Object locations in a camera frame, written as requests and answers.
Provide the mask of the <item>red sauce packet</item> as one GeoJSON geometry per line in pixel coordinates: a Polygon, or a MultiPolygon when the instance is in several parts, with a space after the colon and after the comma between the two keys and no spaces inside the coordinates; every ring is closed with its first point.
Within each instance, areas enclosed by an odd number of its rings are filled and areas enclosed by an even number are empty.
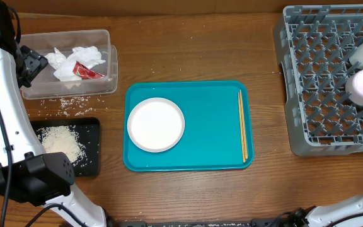
{"type": "Polygon", "coordinates": [[[80,62],[76,61],[74,69],[72,72],[79,76],[81,79],[100,79],[103,78],[104,75],[94,72],[88,69],[86,66],[82,65],[80,62]]]}

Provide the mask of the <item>white napkin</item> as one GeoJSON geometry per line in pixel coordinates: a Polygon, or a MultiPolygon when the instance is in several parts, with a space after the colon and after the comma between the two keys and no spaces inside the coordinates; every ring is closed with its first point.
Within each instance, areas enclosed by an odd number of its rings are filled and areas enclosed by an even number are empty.
{"type": "Polygon", "coordinates": [[[95,46],[91,47],[74,47],[72,54],[66,57],[57,48],[54,53],[48,53],[45,57],[49,64],[55,69],[54,76],[59,81],[78,81],[82,80],[76,76],[72,70],[76,61],[92,70],[93,67],[106,63],[102,59],[101,53],[95,46]]]}

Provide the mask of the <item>pile of white rice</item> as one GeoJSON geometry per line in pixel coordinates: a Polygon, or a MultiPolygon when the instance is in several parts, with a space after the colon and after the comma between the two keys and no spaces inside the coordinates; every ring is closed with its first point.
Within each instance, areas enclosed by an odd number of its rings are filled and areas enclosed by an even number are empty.
{"type": "Polygon", "coordinates": [[[73,165],[86,157],[86,146],[81,144],[74,126],[43,127],[36,130],[37,137],[46,153],[64,153],[73,165]]]}

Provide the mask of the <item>large white plate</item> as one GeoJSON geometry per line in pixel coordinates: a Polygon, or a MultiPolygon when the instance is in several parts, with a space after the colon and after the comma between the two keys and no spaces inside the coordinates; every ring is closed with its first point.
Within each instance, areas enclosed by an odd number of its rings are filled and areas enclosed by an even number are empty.
{"type": "Polygon", "coordinates": [[[183,112],[169,99],[154,97],[138,103],[127,119],[127,132],[140,149],[160,153],[175,146],[185,130],[183,112]]]}

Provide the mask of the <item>wooden chopstick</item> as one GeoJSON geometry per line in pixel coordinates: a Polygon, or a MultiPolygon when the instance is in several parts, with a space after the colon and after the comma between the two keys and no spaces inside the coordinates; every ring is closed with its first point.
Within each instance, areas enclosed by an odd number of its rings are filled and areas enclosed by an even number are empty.
{"type": "Polygon", "coordinates": [[[241,90],[238,92],[238,108],[239,108],[239,123],[240,123],[240,131],[241,131],[241,149],[242,149],[242,156],[243,156],[243,163],[246,162],[246,148],[245,148],[245,130],[244,130],[244,123],[243,123],[243,104],[242,104],[242,95],[241,90]]]}
{"type": "Polygon", "coordinates": [[[246,127],[245,127],[245,113],[244,113],[244,108],[243,108],[243,123],[244,123],[244,130],[245,130],[245,148],[246,148],[246,161],[248,160],[248,147],[247,147],[247,137],[246,137],[246,127]]]}

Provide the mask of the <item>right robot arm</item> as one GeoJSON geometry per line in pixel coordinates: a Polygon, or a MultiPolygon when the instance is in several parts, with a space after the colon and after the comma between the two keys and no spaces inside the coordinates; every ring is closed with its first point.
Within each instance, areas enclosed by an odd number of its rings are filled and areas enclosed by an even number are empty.
{"type": "Polygon", "coordinates": [[[270,226],[363,226],[363,194],[329,206],[299,208],[276,218],[270,226]]]}

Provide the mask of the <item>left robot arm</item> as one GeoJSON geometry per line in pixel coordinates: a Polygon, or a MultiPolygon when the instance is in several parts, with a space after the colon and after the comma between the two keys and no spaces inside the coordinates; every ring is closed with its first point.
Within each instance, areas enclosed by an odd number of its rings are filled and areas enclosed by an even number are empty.
{"type": "Polygon", "coordinates": [[[113,226],[106,210],[76,185],[69,158],[47,153],[34,133],[20,88],[30,86],[48,61],[20,40],[17,12],[0,1],[0,195],[52,210],[72,226],[113,226]]]}

